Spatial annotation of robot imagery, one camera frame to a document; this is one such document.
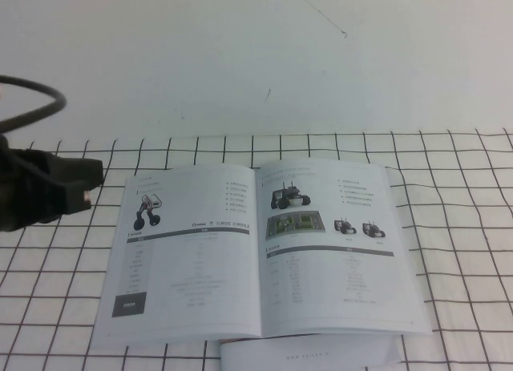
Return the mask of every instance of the white wall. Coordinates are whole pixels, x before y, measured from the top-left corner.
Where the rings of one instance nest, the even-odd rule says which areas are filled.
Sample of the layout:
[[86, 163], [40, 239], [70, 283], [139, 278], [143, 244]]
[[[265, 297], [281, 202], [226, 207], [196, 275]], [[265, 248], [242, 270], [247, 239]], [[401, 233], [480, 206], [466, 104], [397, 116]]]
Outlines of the white wall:
[[513, 125], [513, 0], [308, 1], [0, 0], [0, 74], [28, 138]]

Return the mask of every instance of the black grid line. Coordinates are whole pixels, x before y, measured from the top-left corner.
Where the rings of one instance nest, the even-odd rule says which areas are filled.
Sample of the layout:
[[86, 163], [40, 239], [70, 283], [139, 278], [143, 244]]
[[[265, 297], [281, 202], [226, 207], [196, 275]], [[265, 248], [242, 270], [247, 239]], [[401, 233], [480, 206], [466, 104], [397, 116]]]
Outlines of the black grid line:
[[[451, 142], [453, 143], [454, 145], [454, 149], [455, 149], [455, 144], [454, 144], [454, 138], [452, 136], [452, 134], [449, 132], [449, 135], [450, 135], [450, 140]], [[479, 135], [478, 133], [478, 136], [479, 136], [479, 140], [481, 141], [481, 143], [483, 143], [483, 139], [481, 139], [481, 136]], [[458, 152], [454, 152], [456, 154], [456, 159], [458, 160], [458, 165], [459, 167], [461, 168], [461, 163], [459, 161], [459, 156], [458, 156]], [[490, 163], [490, 168], [491, 168], [491, 172], [495, 178], [495, 182], [497, 183], [497, 185], [499, 185], [499, 181], [497, 180], [497, 176], [495, 175], [494, 173], [494, 170], [493, 170], [493, 167], [491, 166], [491, 160], [490, 160], [490, 156], [487, 154], [487, 158], [488, 158], [488, 162]], [[467, 178], [465, 177], [465, 173], [462, 171], [462, 176], [463, 176], [463, 181], [465, 182], [465, 184], [467, 184]], [[475, 200], [474, 200], [474, 197], [472, 195], [472, 191], [470, 189], [467, 189], [468, 190], [468, 194], [472, 200], [472, 204], [474, 205], [475, 207], [475, 211], [477, 212], [478, 214], [478, 218], [479, 218], [479, 223], [481, 224], [481, 231], [483, 232], [483, 237], [484, 237], [484, 240], [487, 242], [487, 248], [488, 248], [488, 252], [490, 253], [490, 258], [491, 258], [491, 261], [494, 265], [494, 268], [495, 268], [495, 273], [497, 274], [497, 277], [499, 279], [499, 282], [500, 282], [500, 285], [501, 287], [503, 288], [503, 291], [504, 291], [504, 296], [506, 297], [506, 300], [508, 302], [508, 305], [510, 307], [510, 310], [511, 310], [511, 314], [513, 315], [513, 306], [511, 305], [510, 303], [510, 299], [509, 299], [509, 296], [507, 295], [507, 290], [506, 290], [506, 287], [504, 286], [504, 283], [503, 283], [503, 279], [502, 279], [502, 276], [499, 272], [499, 269], [497, 268], [497, 263], [495, 262], [495, 257], [494, 257], [494, 254], [493, 252], [491, 251], [491, 247], [490, 247], [490, 242], [488, 240], [488, 236], [487, 236], [487, 233], [485, 231], [485, 228], [483, 227], [483, 217], [481, 215], [481, 211], [479, 210], [478, 206], [475, 204]], [[501, 196], [503, 197], [504, 201], [506, 202], [507, 204], [507, 201], [506, 201], [506, 198], [504, 197], [504, 194], [502, 192], [501, 189], [499, 189], [500, 193], [501, 193]]]
[[[32, 146], [34, 145], [34, 141], [32, 143], [30, 143], [30, 147], [28, 149], [32, 149]], [[57, 146], [57, 150], [55, 151], [55, 153], [57, 153], [59, 151], [59, 145]], [[6, 269], [6, 274], [5, 276], [0, 280], [0, 288], [2, 287], [3, 285], [3, 282], [4, 280], [6, 279], [7, 277], [7, 273], [9, 272], [9, 269], [10, 269], [10, 266], [12, 265], [13, 263], [13, 260], [14, 260], [14, 256], [16, 255], [16, 252], [18, 251], [18, 248], [19, 248], [19, 245], [22, 243], [22, 239], [23, 239], [23, 236], [25, 235], [25, 231], [26, 231], [26, 228], [24, 228], [22, 230], [22, 233], [20, 234], [19, 236], [19, 239], [18, 239], [18, 243], [16, 244], [15, 248], [14, 248], [14, 251], [13, 251], [13, 255], [10, 257], [10, 260], [9, 260], [9, 264], [7, 265], [7, 269]]]
[[[57, 149], [55, 150], [55, 155], [57, 155], [57, 154], [59, 153], [59, 147], [60, 147], [60, 145], [61, 145], [61, 141], [59, 141], [59, 142], [57, 143]], [[84, 157], [84, 156], [85, 156], [85, 154], [86, 154], [86, 149], [87, 149], [87, 143], [86, 143], [86, 146], [85, 146], [85, 148], [84, 148], [84, 151], [83, 151], [83, 155], [82, 155], [82, 157]], [[54, 233], [52, 234], [52, 237], [51, 237], [51, 240], [50, 240], [50, 246], [51, 246], [52, 242], [54, 241], [55, 233], [57, 232], [57, 228], [59, 227], [59, 224], [60, 224], [60, 222], [61, 222], [61, 219], [62, 219], [62, 217], [59, 217], [59, 219], [57, 220], [57, 226], [55, 227]], [[37, 285], [38, 285], [39, 278], [41, 277], [41, 270], [42, 270], [42, 268], [43, 268], [43, 267], [44, 267], [44, 265], [45, 265], [46, 258], [48, 257], [48, 253], [49, 253], [49, 252], [50, 252], [50, 249], [47, 249], [47, 250], [46, 250], [46, 253], [45, 253], [45, 256], [44, 256], [44, 258], [43, 258], [43, 260], [42, 260], [41, 267], [40, 267], [40, 269], [39, 269], [39, 271], [38, 271], [38, 275], [37, 275], [36, 280], [35, 280], [35, 282], [34, 282], [34, 286], [32, 287], [32, 290], [30, 291], [30, 296], [29, 296], [28, 301], [27, 301], [27, 303], [26, 303], [25, 310], [23, 311], [23, 316], [22, 316], [21, 322], [20, 322], [20, 324], [19, 324], [19, 326], [18, 326], [18, 331], [16, 332], [16, 335], [14, 336], [13, 343], [12, 343], [12, 345], [10, 346], [9, 353], [7, 354], [7, 357], [6, 357], [6, 363], [5, 363], [5, 364], [4, 364], [4, 366], [3, 366], [3, 371], [6, 371], [7, 366], [9, 365], [9, 360], [10, 360], [11, 354], [12, 354], [12, 352], [13, 352], [13, 350], [14, 350], [14, 347], [16, 346], [16, 342], [17, 342], [17, 340], [18, 340], [18, 338], [19, 338], [19, 333], [22, 331], [23, 321], [24, 321], [24, 320], [25, 320], [25, 318], [26, 318], [26, 313], [27, 313], [27, 312], [28, 312], [28, 310], [29, 310], [30, 303], [31, 303], [31, 301], [32, 301], [32, 296], [34, 295], [35, 288], [36, 288], [36, 287], [37, 287]], [[13, 259], [14, 259], [14, 254], [13, 254], [13, 256], [11, 257], [11, 261], [10, 261], [10, 263], [9, 263], [10, 265], [12, 264], [12, 260], [13, 260]]]
[[[513, 304], [511, 302], [511, 286], [513, 285], [511, 281], [513, 280], [513, 272], [504, 272], [502, 270], [503, 267], [500, 266], [504, 266], [504, 258], [510, 257], [507, 255], [510, 255], [513, 252], [513, 245], [508, 243], [508, 236], [511, 234], [511, 229], [513, 229], [513, 227], [510, 223], [511, 220], [507, 220], [506, 218], [506, 216], [509, 216], [513, 219], [513, 210], [511, 209], [511, 202], [513, 201], [513, 192], [511, 190], [513, 190], [513, 183], [507, 185], [507, 178], [511, 177], [511, 170], [513, 170], [513, 167], [511, 166], [513, 165], [511, 163], [511, 154], [513, 153], [513, 142], [511, 135], [513, 134], [509, 134], [506, 130], [501, 130], [501, 132], [497, 133], [491, 132], [490, 134], [483, 134], [478, 130], [473, 132], [444, 131], [431, 133], [361, 132], [349, 134], [303, 134], [300, 136], [304, 141], [301, 141], [299, 138], [298, 140], [295, 140], [295, 144], [293, 145], [295, 147], [294, 149], [291, 149], [288, 144], [286, 144], [287, 148], [283, 148], [284, 144], [282, 143], [282, 136], [274, 135], [273, 137], [275, 137], [275, 143], [279, 143], [279, 149], [269, 150], [259, 148], [259, 145], [255, 144], [255, 136], [246, 136], [245, 142], [241, 142], [239, 144], [237, 144], [236, 141], [233, 142], [230, 139], [230, 136], [225, 136], [224, 140], [222, 140], [222, 148], [220, 147], [220, 143], [217, 144], [217, 147], [199, 148], [200, 145], [203, 145], [200, 143], [200, 138], [189, 139], [185, 143], [180, 143], [180, 139], [176, 139], [178, 140], [176, 143], [174, 141], [172, 143], [171, 139], [166, 139], [165, 141], [163, 140], [161, 147], [158, 147], [156, 143], [151, 145], [150, 143], [146, 143], [142, 140], [140, 145], [138, 145], [139, 148], [135, 147], [135, 145], [133, 148], [126, 147], [126, 144], [124, 147], [117, 148], [116, 145], [121, 144], [113, 143], [110, 149], [89, 148], [87, 144], [84, 146], [84, 149], [77, 147], [66, 149], [63, 147], [63, 144], [60, 144], [59, 155], [61, 155], [61, 153], [62, 155], [65, 155], [66, 153], [85, 155], [85, 153], [87, 153], [87, 157], [94, 159], [94, 152], [103, 152], [106, 155], [106, 158], [108, 153], [109, 163], [104, 170], [104, 178], [107, 180], [107, 183], [99, 188], [98, 197], [95, 200], [95, 204], [91, 207], [91, 214], [87, 216], [87, 221], [72, 221], [70, 224], [67, 224], [64, 222], [64, 220], [59, 220], [53, 224], [37, 224], [33, 227], [30, 227], [30, 230], [24, 228], [21, 230], [21, 233], [19, 232], [19, 236], [16, 236], [15, 239], [9, 240], [8, 244], [3, 244], [0, 247], [0, 256], [4, 255], [4, 253], [6, 255], [11, 255], [9, 259], [4, 260], [3, 267], [0, 269], [0, 276], [2, 276], [0, 279], [0, 289], [2, 289], [2, 286], [7, 285], [7, 283], [9, 283], [10, 287], [12, 287], [12, 280], [11, 278], [8, 278], [8, 276], [27, 275], [33, 276], [33, 279], [37, 279], [35, 283], [30, 283], [30, 287], [25, 288], [26, 291], [23, 291], [20, 294], [18, 294], [19, 292], [16, 292], [15, 288], [6, 288], [5, 286], [4, 291], [0, 293], [0, 302], [5, 299], [19, 300], [20, 305], [23, 305], [23, 308], [20, 309], [20, 317], [17, 320], [2, 321], [2, 315], [0, 313], [0, 329], [13, 330], [13, 337], [15, 333], [18, 333], [16, 334], [15, 339], [10, 341], [9, 347], [6, 348], [3, 353], [0, 352], [0, 356], [6, 358], [4, 369], [11, 369], [14, 367], [14, 362], [10, 360], [12, 356], [44, 357], [45, 361], [43, 364], [43, 369], [50, 368], [50, 366], [47, 366], [47, 362], [50, 357], [80, 357], [83, 359], [82, 370], [90, 367], [89, 365], [86, 367], [87, 359], [90, 358], [123, 359], [123, 365], [121, 365], [121, 367], [124, 367], [125, 369], [128, 368], [127, 359], [132, 358], [161, 360], [162, 369], [165, 369], [166, 366], [174, 366], [168, 364], [168, 362], [172, 361], [172, 359], [201, 360], [202, 369], [207, 368], [209, 361], [218, 361], [219, 357], [207, 356], [207, 348], [209, 345], [211, 345], [211, 343], [207, 341], [204, 341], [201, 344], [203, 349], [202, 354], [179, 354], [184, 356], [173, 356], [173, 352], [171, 350], [172, 346], [170, 345], [165, 345], [164, 355], [162, 353], [158, 353], [155, 356], [130, 354], [128, 347], [124, 349], [124, 353], [89, 353], [91, 337], [87, 338], [88, 342], [84, 343], [83, 350], [80, 350], [80, 353], [60, 353], [55, 349], [52, 350], [52, 348], [54, 347], [54, 342], [56, 341], [58, 329], [77, 328], [91, 330], [93, 327], [93, 324], [87, 321], [78, 320], [76, 321], [76, 324], [75, 321], [65, 321], [63, 314], [64, 309], [70, 303], [70, 300], [73, 300], [75, 303], [79, 303], [80, 300], [99, 300], [100, 298], [95, 293], [81, 291], [78, 293], [71, 292], [71, 287], [74, 284], [74, 280], [76, 280], [78, 276], [102, 276], [106, 272], [103, 270], [103, 268], [97, 269], [79, 267], [79, 261], [82, 256], [90, 254], [94, 255], [93, 252], [107, 253], [105, 250], [111, 249], [110, 246], [107, 246], [107, 241], [102, 240], [101, 243], [98, 242], [98, 244], [95, 244], [95, 242], [91, 240], [91, 236], [93, 236], [93, 234], [94, 236], [97, 236], [99, 233], [102, 233], [98, 232], [99, 229], [95, 228], [106, 228], [106, 230], [108, 229], [112, 231], [112, 229], [115, 228], [115, 222], [113, 222], [114, 218], [105, 221], [101, 221], [100, 219], [93, 220], [93, 218], [96, 211], [98, 211], [98, 213], [104, 212], [103, 214], [107, 215], [115, 215], [117, 212], [119, 212], [120, 200], [117, 198], [118, 191], [124, 188], [123, 182], [119, 178], [126, 177], [126, 174], [130, 175], [132, 172], [134, 174], [138, 174], [142, 170], [163, 171], [170, 169], [174, 167], [172, 162], [175, 163], [176, 161], [179, 161], [180, 163], [196, 163], [198, 152], [212, 153], [212, 156], [222, 153], [223, 162], [227, 160], [227, 154], [251, 154], [250, 167], [253, 169], [258, 169], [259, 167], [256, 167], [255, 165], [257, 165], [257, 161], [261, 161], [261, 159], [258, 159], [259, 154], [274, 152], [276, 153], [276, 156], [278, 157], [279, 155], [279, 158], [281, 159], [285, 157], [283, 152], [289, 151], [302, 151], [303, 153], [308, 153], [309, 156], [315, 156], [315, 151], [326, 151], [327, 155], [331, 155], [335, 159], [354, 159], [354, 161], [366, 161], [367, 163], [376, 162], [381, 163], [384, 166], [392, 166], [388, 167], [388, 173], [391, 176], [396, 176], [397, 179], [392, 183], [391, 187], [397, 188], [397, 194], [401, 195], [403, 199], [403, 201], [398, 201], [395, 205], [400, 212], [406, 211], [406, 213], [410, 214], [410, 221], [402, 220], [402, 227], [407, 231], [409, 230], [412, 233], [412, 237], [413, 232], [415, 234], [414, 239], [417, 241], [417, 243], [415, 247], [409, 249], [409, 252], [419, 256], [420, 267], [417, 271], [419, 273], [416, 275], [419, 281], [427, 284], [424, 302], [434, 311], [434, 326], [432, 327], [432, 330], [437, 338], [437, 341], [441, 342], [440, 354], [438, 355], [439, 359], [430, 359], [429, 357], [419, 359], [414, 355], [413, 352], [410, 351], [412, 344], [409, 342], [408, 337], [401, 337], [402, 348], [404, 352], [404, 361], [402, 362], [402, 367], [406, 367], [406, 370], [409, 371], [410, 369], [414, 369], [412, 365], [446, 365], [448, 369], [451, 368], [451, 365], [485, 365], [489, 369], [491, 368], [491, 365], [513, 365], [513, 358], [508, 357], [508, 355], [497, 357], [497, 352], [491, 351], [488, 341], [483, 339], [483, 334], [487, 335], [487, 337], [495, 337], [495, 335], [506, 335], [507, 337], [511, 338], [511, 342], [508, 343], [513, 343], [513, 327], [511, 327], [509, 324], [504, 326], [487, 325], [486, 322], [482, 322], [480, 320], [481, 315], [478, 316], [477, 314], [474, 314], [472, 315], [471, 321], [475, 321], [475, 328], [472, 328], [474, 323], [472, 323], [471, 327], [462, 326], [462, 328], [459, 328], [458, 326], [448, 326], [445, 324], [444, 320], [442, 319], [443, 316], [440, 315], [441, 311], [443, 311], [441, 308], [459, 308], [459, 305], [461, 305], [462, 308], [464, 307], [469, 310], [473, 310], [474, 307], [480, 308], [481, 314], [483, 314], [483, 311], [487, 311], [487, 306], [489, 306], [489, 308], [500, 308], [503, 313], [510, 313], [511, 311], [513, 314]], [[251, 148], [248, 148], [249, 140], [251, 140]], [[438, 140], [442, 140], [443, 144], [440, 143], [438, 145]], [[215, 143], [210, 143], [207, 145], [215, 146]], [[144, 155], [144, 158], [142, 159], [142, 154], [146, 151], [158, 151], [160, 153], [154, 155]], [[469, 166], [468, 163], [463, 163], [464, 160], [460, 159], [460, 155], [462, 156], [462, 159], [467, 159], [468, 161], [468, 159], [472, 159], [471, 156], [473, 156], [473, 152], [478, 152], [483, 156], [479, 161], [479, 164], [470, 164]], [[423, 159], [426, 159], [426, 164], [424, 164], [424, 167], [417, 164], [415, 161], [417, 156], [412, 155], [414, 153], [418, 153], [424, 156]], [[142, 166], [147, 166], [148, 164], [141, 163], [141, 160], [145, 162], [147, 161], [145, 159], [148, 156], [148, 158], [151, 159], [153, 156], [158, 155], [162, 156], [162, 161], [159, 163], [159, 165], [155, 165], [155, 161], [157, 160], [154, 160], [153, 165], [149, 164], [148, 168], [142, 168]], [[444, 164], [440, 166], [434, 163], [435, 158], [449, 159], [451, 156], [452, 160], [456, 158], [455, 162], [451, 165]], [[123, 165], [124, 161], [131, 161], [131, 163], [126, 163]], [[107, 178], [109, 174], [113, 174], [110, 179]], [[446, 179], [451, 178], [454, 175], [461, 175], [463, 179], [461, 181]], [[484, 177], [482, 175], [486, 175], [486, 177], [490, 177], [490, 179], [476, 181], [476, 177]], [[477, 192], [476, 190], [487, 190], [487, 192]], [[425, 196], [424, 194], [428, 192], [424, 191], [432, 191], [435, 194], [436, 200], [434, 200], [433, 196]], [[490, 196], [494, 196], [493, 201], [488, 201], [492, 199], [492, 197], [487, 197], [488, 194], [490, 194]], [[449, 212], [449, 208], [452, 212], [456, 212], [457, 214], [460, 212], [475, 212], [477, 215], [476, 219], [473, 222], [453, 226], [452, 224], [457, 223], [453, 223], [451, 219], [448, 218], [447, 213]], [[442, 216], [445, 217], [439, 219], [440, 222], [433, 222], [433, 220], [436, 219], [430, 219], [429, 217], [426, 218], [424, 215], [430, 214], [432, 212], [440, 212], [442, 214], [444, 209], [446, 212]], [[492, 212], [490, 215], [501, 215], [502, 219], [499, 220], [502, 220], [503, 222], [497, 222], [496, 220], [491, 219], [490, 216], [487, 217], [488, 212]], [[63, 235], [60, 237], [60, 239], [66, 238], [63, 236], [69, 236], [70, 233], [73, 233], [71, 232], [73, 230], [72, 228], [81, 228], [81, 234], [83, 234], [84, 230], [86, 231], [86, 235], [83, 240], [82, 237], [80, 237], [81, 242], [73, 241], [70, 242], [71, 245], [69, 245], [66, 241], [61, 240], [64, 245], [60, 246], [61, 244], [57, 244], [57, 234], [63, 232]], [[32, 234], [37, 234], [39, 231], [42, 234], [45, 234], [45, 236], [48, 236], [47, 240], [44, 240], [44, 242], [41, 240], [35, 245], [29, 244], [26, 246], [25, 242], [27, 233], [30, 232]], [[482, 245], [466, 245], [464, 240], [459, 241], [458, 245], [456, 245], [455, 241], [452, 243], [449, 241], [449, 237], [447, 238], [447, 242], [443, 242], [443, 244], [447, 245], [435, 244], [434, 246], [431, 246], [433, 244], [428, 244], [426, 241], [424, 241], [425, 238], [433, 239], [432, 236], [434, 236], [436, 239], [436, 236], [439, 236], [437, 235], [439, 234], [438, 231], [448, 231], [451, 234], [461, 232], [461, 236], [476, 236], [476, 243]], [[43, 269], [45, 263], [48, 261], [46, 260], [46, 257], [50, 254], [60, 255], [60, 252], [66, 253], [73, 252], [74, 250], [79, 252], [79, 257], [76, 259], [74, 269]], [[30, 266], [19, 267], [19, 259], [16, 258], [17, 253], [23, 253], [23, 255], [30, 256], [32, 255], [32, 252], [34, 255], [40, 258], [39, 260], [43, 260], [42, 264], [40, 264], [40, 261], [38, 261], [35, 265], [32, 266], [34, 269], [31, 269]], [[469, 255], [474, 254], [486, 254], [491, 258], [491, 260], [493, 260], [493, 268], [489, 267], [487, 271], [491, 272], [484, 273], [467, 273], [467, 271], [463, 271], [461, 265], [460, 267], [452, 266], [445, 268], [431, 268], [431, 265], [434, 265], [433, 260], [436, 260], [437, 257], [448, 257], [447, 254], [454, 256], [455, 258], [459, 258], [463, 255], [469, 257]], [[38, 287], [38, 284], [42, 282], [39, 280], [40, 276], [66, 276], [69, 284], [64, 287], [62, 294], [46, 295], [37, 293], [36, 288]], [[495, 280], [492, 279], [497, 279], [499, 283], [497, 283], [497, 289], [495, 289], [492, 294], [478, 290], [479, 292], [484, 292], [483, 295], [485, 295], [485, 297], [474, 296], [474, 289], [470, 289], [469, 292], [468, 287], [463, 287], [463, 293], [466, 293], [467, 296], [463, 297], [462, 300], [459, 300], [459, 298], [463, 296], [463, 293], [460, 293], [460, 296], [457, 297], [454, 297], [450, 294], [450, 292], [447, 291], [445, 291], [443, 295], [438, 295], [439, 287], [441, 287], [439, 283], [446, 283], [446, 279], [450, 281], [461, 279], [463, 284], [466, 284], [467, 281], [470, 284], [471, 281], [478, 281], [479, 279], [482, 280], [475, 284], [481, 284], [481, 281], [485, 281], [485, 279], [487, 279], [486, 282], [495, 282]], [[38, 322], [37, 320], [30, 321], [28, 319], [28, 314], [32, 313], [28, 310], [30, 304], [34, 300], [43, 299], [56, 300], [55, 303], [59, 304], [62, 301], [62, 307], [59, 307], [59, 318], [56, 323], [55, 321]], [[24, 335], [24, 331], [22, 331], [22, 329], [32, 329], [34, 327], [53, 329], [50, 345], [47, 350], [45, 347], [45, 351], [42, 352], [39, 351], [37, 353], [24, 353], [21, 350], [24, 347], [20, 347], [19, 345], [16, 345], [16, 343], [23, 340], [22, 336]], [[476, 347], [475, 350], [479, 352], [483, 351], [483, 359], [479, 361], [469, 361], [466, 359], [463, 353], [459, 355], [456, 353], [454, 355], [451, 351], [449, 351], [451, 348], [448, 348], [448, 346], [450, 347], [453, 345], [452, 341], [454, 338], [458, 339], [460, 338], [459, 335], [463, 334], [475, 335], [476, 340], [478, 340], [477, 338], [480, 339], [480, 344], [478, 347], [483, 347], [483, 349]], [[452, 341], [446, 341], [445, 335], [452, 335]]]
[[[426, 142], [424, 141], [424, 137], [423, 137], [422, 133], [419, 132], [419, 134], [420, 134], [420, 139], [422, 141], [422, 145], [424, 147], [426, 147]], [[454, 257], [456, 258], [456, 263], [458, 264], [459, 273], [462, 275], [463, 287], [465, 287], [465, 292], [467, 293], [467, 297], [468, 297], [468, 300], [469, 300], [469, 305], [470, 305], [471, 311], [472, 311], [472, 316], [474, 318], [474, 323], [475, 323], [475, 326], [478, 329], [479, 339], [481, 341], [481, 345], [483, 346], [484, 356], [487, 359], [488, 369], [491, 371], [491, 364], [490, 364], [490, 360], [488, 359], [487, 347], [484, 345], [483, 334], [481, 332], [481, 328], [479, 327], [478, 319], [477, 319], [477, 317], [475, 315], [474, 305], [473, 305], [472, 300], [471, 300], [471, 294], [470, 294], [470, 292], [468, 290], [467, 281], [465, 279], [465, 276], [463, 275], [462, 265], [460, 263], [460, 259], [459, 259], [458, 253], [456, 252], [456, 246], [454, 245], [454, 239], [453, 239], [453, 236], [452, 236], [452, 232], [450, 230], [449, 220], [447, 218], [446, 205], [445, 205], [445, 203], [443, 201], [443, 198], [442, 198], [442, 195], [440, 194], [439, 189], [436, 186], [436, 179], [435, 179], [435, 177], [433, 175], [433, 172], [431, 171], [431, 163], [430, 163], [430, 159], [428, 157], [427, 152], [426, 152], [426, 161], [427, 161], [427, 166], [430, 169], [430, 175], [431, 175], [431, 179], [433, 180], [434, 189], [436, 190], [436, 192], [438, 194], [438, 198], [440, 199], [440, 203], [442, 203], [442, 210], [443, 210], [443, 216], [444, 216], [445, 221], [446, 221], [447, 233], [449, 234], [450, 243], [452, 244], [452, 248], [454, 249]]]
[[[392, 136], [392, 142], [394, 143], [394, 150], [396, 151], [395, 153], [395, 159], [397, 161], [397, 165], [399, 167], [399, 172], [401, 174], [401, 177], [402, 177], [402, 182], [404, 184], [406, 184], [406, 180], [405, 180], [405, 177], [404, 175], [402, 174], [402, 171], [401, 171], [401, 163], [399, 163], [399, 156], [397, 154], [397, 147], [396, 147], [396, 143], [395, 143], [395, 137], [394, 137], [394, 133], [393, 132], [390, 132], [391, 136]], [[408, 203], [410, 202], [410, 194], [408, 193], [408, 187], [405, 185], [405, 195], [406, 195], [406, 199], [408, 201]], [[418, 247], [421, 248], [422, 245], [420, 243], [420, 238], [418, 236], [418, 230], [417, 230], [417, 227], [415, 227], [415, 218], [414, 218], [414, 213], [413, 213], [413, 210], [412, 210], [412, 207], [410, 207], [410, 216], [411, 216], [411, 219], [412, 221], [414, 222], [414, 231], [415, 231], [415, 237], [417, 239], [417, 244], [418, 244]], [[424, 254], [423, 254], [423, 251], [421, 250], [420, 251], [420, 256], [422, 258], [422, 266], [424, 268], [424, 273], [426, 274], [426, 281], [427, 281], [427, 286], [428, 286], [428, 289], [430, 291], [430, 296], [431, 296], [431, 299], [434, 299], [434, 294], [433, 294], [433, 288], [431, 286], [431, 282], [430, 282], [430, 278], [429, 276], [427, 275], [427, 266], [426, 266], [426, 259], [424, 257]], [[434, 316], [436, 318], [436, 322], [437, 322], [437, 326], [438, 328], [440, 329], [442, 326], [440, 325], [440, 317], [438, 316], [438, 309], [436, 307], [436, 304], [433, 303], [433, 310], [434, 310]], [[447, 363], [447, 368], [449, 369], [450, 371], [450, 362], [449, 362], [449, 356], [447, 355], [447, 347], [446, 347], [446, 342], [443, 338], [443, 335], [440, 333], [440, 340], [442, 342], [442, 347], [443, 347], [443, 353], [444, 353], [444, 356], [446, 358], [446, 363]]]

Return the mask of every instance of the table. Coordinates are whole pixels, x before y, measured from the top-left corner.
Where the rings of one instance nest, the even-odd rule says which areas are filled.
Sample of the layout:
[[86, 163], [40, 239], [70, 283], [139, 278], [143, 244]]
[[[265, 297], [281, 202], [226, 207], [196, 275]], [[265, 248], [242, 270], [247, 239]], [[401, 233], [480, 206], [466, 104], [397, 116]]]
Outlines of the table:
[[403, 362], [390, 369], [513, 369], [512, 137], [499, 129], [13, 145], [101, 159], [105, 183], [91, 193], [90, 211], [0, 235], [0, 369], [220, 369], [211, 341], [90, 349], [124, 180], [184, 164], [257, 169], [300, 156], [388, 167], [434, 331], [401, 337]]

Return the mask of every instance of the small robot image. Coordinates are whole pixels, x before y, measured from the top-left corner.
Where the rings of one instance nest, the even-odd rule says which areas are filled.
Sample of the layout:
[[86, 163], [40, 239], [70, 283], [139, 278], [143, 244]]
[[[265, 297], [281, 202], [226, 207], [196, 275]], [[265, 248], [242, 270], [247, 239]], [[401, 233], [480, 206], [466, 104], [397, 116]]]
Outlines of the small robot image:
[[273, 191], [273, 198], [271, 199], [272, 209], [286, 209], [289, 205], [308, 205], [310, 198], [307, 195], [302, 195], [297, 187], [294, 187], [293, 182], [290, 182], [290, 187]]
[[143, 229], [144, 227], [144, 219], [143, 219], [143, 212], [146, 211], [147, 217], [150, 219], [150, 225], [153, 227], [154, 225], [157, 225], [160, 223], [160, 216], [159, 215], [153, 215], [153, 210], [155, 208], [160, 208], [162, 206], [162, 202], [157, 197], [156, 194], [153, 195], [144, 195], [142, 198], [143, 202], [141, 203], [141, 206], [139, 207], [139, 210], [135, 214], [137, 219], [134, 222], [134, 229], [136, 231], [139, 231], [140, 229]]
[[385, 233], [374, 222], [364, 223], [362, 227], [363, 233], [369, 237], [385, 237]]
[[351, 223], [347, 219], [335, 220], [335, 229], [342, 232], [344, 235], [356, 233], [356, 228], [351, 226]]

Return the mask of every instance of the black cable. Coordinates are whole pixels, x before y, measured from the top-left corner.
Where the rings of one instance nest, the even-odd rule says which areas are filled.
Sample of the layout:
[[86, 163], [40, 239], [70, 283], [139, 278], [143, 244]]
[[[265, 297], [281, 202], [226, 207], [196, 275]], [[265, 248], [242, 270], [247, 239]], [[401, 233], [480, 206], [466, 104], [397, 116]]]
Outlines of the black cable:
[[43, 93], [44, 95], [49, 95], [54, 99], [54, 102], [47, 104], [44, 107], [40, 107], [38, 109], [34, 109], [33, 111], [29, 111], [15, 117], [11, 117], [10, 119], [0, 121], [0, 134], [25, 127], [26, 125], [45, 119], [48, 116], [52, 116], [53, 114], [62, 110], [67, 103], [66, 97], [64, 97], [61, 92], [41, 83], [35, 83], [34, 81], [30, 80], [2, 75], [0, 75], [0, 83], [15, 85], [17, 87], [37, 91]]

